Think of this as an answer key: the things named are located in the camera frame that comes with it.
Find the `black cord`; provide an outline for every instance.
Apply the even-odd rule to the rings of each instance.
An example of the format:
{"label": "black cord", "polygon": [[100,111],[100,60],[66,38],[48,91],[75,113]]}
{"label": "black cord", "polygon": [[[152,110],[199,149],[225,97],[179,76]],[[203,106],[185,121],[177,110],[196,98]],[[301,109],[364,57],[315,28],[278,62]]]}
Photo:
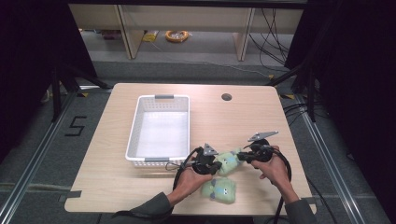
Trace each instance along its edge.
{"label": "black cord", "polygon": [[296,121],[297,118],[299,118],[299,117],[300,117],[303,113],[305,113],[305,112],[308,112],[308,110],[305,110],[305,111],[298,111],[298,112],[295,112],[295,113],[293,113],[293,114],[288,115],[287,117],[289,117],[289,116],[291,116],[291,115],[294,115],[294,114],[299,114],[299,115],[297,115],[297,116],[294,118],[294,120],[291,121],[291,123],[289,124],[289,126],[291,126],[291,124],[293,124],[294,121]]}
{"label": "black cord", "polygon": [[321,117],[321,118],[324,118],[324,119],[330,119],[329,116],[323,116],[323,115],[318,114],[318,113],[315,113],[315,115],[317,115],[317,116],[319,116],[319,117]]}
{"label": "black cord", "polygon": [[[169,169],[169,168],[168,168],[168,165],[174,165],[175,167]],[[165,170],[166,170],[166,171],[173,171],[173,170],[176,170],[178,167],[180,167],[180,165],[178,165],[178,164],[176,164],[176,163],[173,163],[173,162],[170,162],[170,161],[169,161],[169,162],[166,163],[166,165],[165,165]]]}
{"label": "black cord", "polygon": [[[288,160],[286,159],[286,157],[285,157],[280,151],[278,151],[277,149],[273,149],[273,152],[285,163],[286,169],[288,170],[288,178],[289,178],[289,181],[291,181],[291,167],[290,167],[289,161],[288,161]],[[278,206],[277,206],[276,214],[275,214],[275,217],[274,217],[274,223],[275,223],[275,224],[276,224],[276,223],[278,222],[278,220],[279,220],[280,211],[282,210],[282,206],[283,206],[283,197],[280,197],[279,204],[278,204]]]}
{"label": "black cord", "polygon": [[302,106],[306,106],[307,104],[297,104],[294,106],[290,106],[289,108],[285,107],[283,110],[288,109],[285,111],[285,115],[287,115],[290,111],[301,108]]}
{"label": "black cord", "polygon": [[98,217],[98,219],[96,219],[96,224],[99,224],[99,223],[100,223],[100,221],[101,221],[101,219],[102,219],[102,213],[101,213],[101,214],[99,214],[99,217]]}
{"label": "black cord", "polygon": [[265,65],[262,63],[262,51],[260,51],[259,59],[260,59],[260,63],[262,64],[262,66],[263,66],[264,68],[266,68],[266,69],[273,70],[273,71],[277,71],[277,72],[288,72],[288,71],[279,70],[279,69],[270,68],[270,67],[268,67],[268,66],[265,66]]}
{"label": "black cord", "polygon": [[306,179],[308,180],[309,184],[312,186],[312,188],[315,189],[315,191],[317,192],[317,194],[319,195],[320,199],[322,200],[322,202],[324,203],[324,205],[326,206],[327,210],[330,213],[330,216],[332,217],[332,221],[334,223],[337,223],[337,220],[335,219],[334,214],[332,213],[332,209],[330,208],[330,206],[327,204],[326,200],[323,198],[322,194],[320,193],[320,191],[318,190],[318,188],[314,185],[314,183],[311,181],[311,179],[309,179],[309,177],[306,175],[305,176]]}
{"label": "black cord", "polygon": [[267,37],[264,37],[262,34],[260,34],[260,35],[262,36],[262,38],[264,39],[264,41],[267,42],[269,45],[271,45],[271,46],[272,46],[273,48],[275,48],[275,49],[283,50],[283,49],[282,49],[282,47],[283,47],[284,49],[289,50],[288,48],[286,48],[285,46],[283,46],[283,45],[280,44],[279,42],[278,42],[278,47],[276,47],[276,46],[274,46],[273,44],[271,44],[270,42],[267,41],[270,34],[274,36],[274,33],[272,32],[272,26],[275,25],[275,16],[274,16],[274,12],[273,12],[273,22],[272,22],[272,24],[270,25],[269,22],[268,22],[268,20],[267,20],[267,18],[265,17],[265,14],[264,14],[263,9],[262,9],[262,15],[264,16],[264,19],[265,19],[265,21],[266,21],[266,23],[267,23],[267,25],[268,25],[268,29],[269,29],[269,32],[268,32],[268,34],[267,34]]}
{"label": "black cord", "polygon": [[257,43],[257,41],[253,38],[253,36],[251,34],[249,34],[251,40],[253,41],[254,45],[256,45],[256,47],[263,53],[267,54],[268,56],[270,56],[272,59],[274,59],[275,61],[277,61],[278,63],[284,64],[285,62],[283,62],[282,60],[280,60],[279,58],[277,58],[273,53],[271,53],[270,51],[266,50],[264,48],[265,45],[265,39],[264,39],[264,43],[262,45],[259,45],[259,43]]}
{"label": "black cord", "polygon": [[303,105],[306,105],[306,103],[296,104],[296,105],[287,105],[287,106],[283,107],[283,110],[289,109],[291,107],[300,107],[300,106],[303,106]]}
{"label": "black cord", "polygon": [[[177,170],[177,173],[176,173],[176,176],[175,176],[175,180],[174,180],[173,189],[176,188],[177,181],[179,180],[181,173],[183,173],[183,171],[186,169],[187,162],[190,160],[192,154],[194,154],[196,151],[198,151],[198,148],[193,150],[190,153],[190,155],[187,157],[187,159],[184,160],[184,162],[181,163],[181,165],[178,166],[178,170]],[[168,164],[174,164],[174,163],[168,162],[168,163],[166,163],[165,167],[167,167]],[[130,211],[119,211],[119,212],[115,213],[112,217],[127,216],[127,217],[139,217],[139,218],[145,218],[145,219],[165,219],[165,218],[169,217],[172,214],[173,210],[174,210],[174,207],[169,209],[166,213],[160,214],[160,215],[141,214],[141,213],[133,212],[131,210]]]}
{"label": "black cord", "polygon": [[274,38],[275,42],[276,42],[277,45],[278,45],[278,48],[275,47],[275,46],[273,46],[272,44],[271,44],[271,46],[273,46],[274,48],[278,49],[278,50],[280,51],[280,54],[281,54],[282,57],[283,57],[283,60],[286,61],[286,56],[285,56],[284,50],[282,49],[282,47],[284,47],[284,48],[286,48],[286,47],[283,46],[283,45],[279,42],[279,38],[278,38],[278,36],[277,36],[277,29],[276,29],[276,9],[273,8],[273,20],[272,20],[272,22],[271,22],[271,25],[270,25],[269,21],[267,20],[267,18],[266,18],[266,16],[265,16],[265,13],[264,13],[264,10],[263,10],[263,9],[262,9],[262,15],[264,16],[265,21],[266,21],[266,23],[267,23],[267,25],[268,25],[269,34],[271,34],[272,37]]}
{"label": "black cord", "polygon": [[[270,221],[272,221],[272,220],[274,220],[274,219],[275,219],[275,217],[270,217],[270,218],[268,218],[268,219],[264,222],[264,224],[269,224]],[[282,219],[282,220],[285,220],[285,221],[288,221],[288,222],[289,222],[289,219],[286,218],[286,217],[279,217],[278,219]]]}

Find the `human hand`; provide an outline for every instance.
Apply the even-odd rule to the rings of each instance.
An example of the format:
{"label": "human hand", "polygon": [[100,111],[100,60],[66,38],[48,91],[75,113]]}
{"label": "human hand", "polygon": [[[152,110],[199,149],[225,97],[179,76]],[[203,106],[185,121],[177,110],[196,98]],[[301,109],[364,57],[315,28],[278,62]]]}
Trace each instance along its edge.
{"label": "human hand", "polygon": [[286,169],[285,163],[275,153],[273,154],[273,157],[270,161],[252,161],[251,165],[254,168],[259,168],[262,171],[260,179],[268,178],[271,183],[279,189],[282,197],[285,200],[285,203],[292,203],[299,200],[289,181],[288,171]]}
{"label": "human hand", "polygon": [[176,188],[167,195],[169,203],[175,206],[212,178],[212,175],[199,175],[191,167],[187,167],[181,173]]}

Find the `metal rail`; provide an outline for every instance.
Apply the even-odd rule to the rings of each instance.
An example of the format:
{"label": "metal rail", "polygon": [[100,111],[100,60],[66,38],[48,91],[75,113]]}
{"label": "metal rail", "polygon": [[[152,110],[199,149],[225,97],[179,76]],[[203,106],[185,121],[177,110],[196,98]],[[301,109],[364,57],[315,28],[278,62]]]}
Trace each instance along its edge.
{"label": "metal rail", "polygon": [[[296,95],[296,100],[298,104],[304,103],[304,100],[300,95]],[[303,118],[351,222],[366,223],[363,216],[361,215],[361,210],[359,209],[358,204],[352,196],[347,183],[345,182],[337,165],[335,164],[334,159],[332,158],[332,153],[327,148],[326,143],[324,142],[320,131],[318,130],[317,124],[312,122],[306,113],[303,113]]]}
{"label": "metal rail", "polygon": [[33,177],[35,176],[35,173],[38,170],[41,162],[44,160],[47,151],[50,148],[50,144],[52,143],[56,133],[59,130],[59,127],[61,126],[64,120],[64,115],[67,112],[67,109],[72,104],[76,96],[77,96],[76,92],[67,93],[67,96],[63,103],[63,110],[61,114],[49,126],[49,129],[47,130],[46,134],[41,140],[40,145],[35,151],[35,154],[33,155],[32,159],[30,159],[28,165],[23,171],[23,174],[18,180],[18,183],[15,185],[14,189],[8,195],[6,202],[3,203],[0,210],[0,220],[2,224],[8,224],[9,221],[14,216],[15,212],[17,211],[17,208],[21,203],[24,193],[28,189],[29,184],[32,181]]}

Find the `person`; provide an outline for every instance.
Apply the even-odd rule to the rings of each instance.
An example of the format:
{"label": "person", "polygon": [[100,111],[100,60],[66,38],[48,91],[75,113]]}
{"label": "person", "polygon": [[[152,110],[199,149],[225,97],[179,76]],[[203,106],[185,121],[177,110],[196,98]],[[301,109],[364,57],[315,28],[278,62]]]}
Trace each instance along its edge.
{"label": "person", "polygon": [[[251,165],[262,171],[260,179],[268,178],[274,186],[276,186],[285,202],[286,213],[288,214],[290,223],[317,223],[316,217],[313,214],[308,202],[299,199],[298,195],[289,182],[287,169],[285,163],[274,154],[272,159],[268,162],[253,161]],[[180,175],[177,181],[177,187],[168,195],[163,192],[157,194],[152,199],[143,203],[142,205],[131,209],[132,212],[138,216],[147,215],[155,218],[136,217],[131,216],[129,212],[116,214],[109,224],[157,224],[163,223],[171,215],[173,206],[189,197],[198,188],[200,188],[206,181],[213,178],[212,175],[199,175],[193,171],[191,167],[187,167]]]}

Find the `plastic basket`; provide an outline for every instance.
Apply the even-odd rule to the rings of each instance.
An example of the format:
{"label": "plastic basket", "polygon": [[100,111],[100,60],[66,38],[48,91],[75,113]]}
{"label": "plastic basket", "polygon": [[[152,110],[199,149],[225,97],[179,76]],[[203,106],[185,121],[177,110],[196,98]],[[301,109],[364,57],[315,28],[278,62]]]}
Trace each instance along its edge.
{"label": "plastic basket", "polygon": [[142,95],[125,158],[135,166],[181,164],[190,154],[190,97]]}

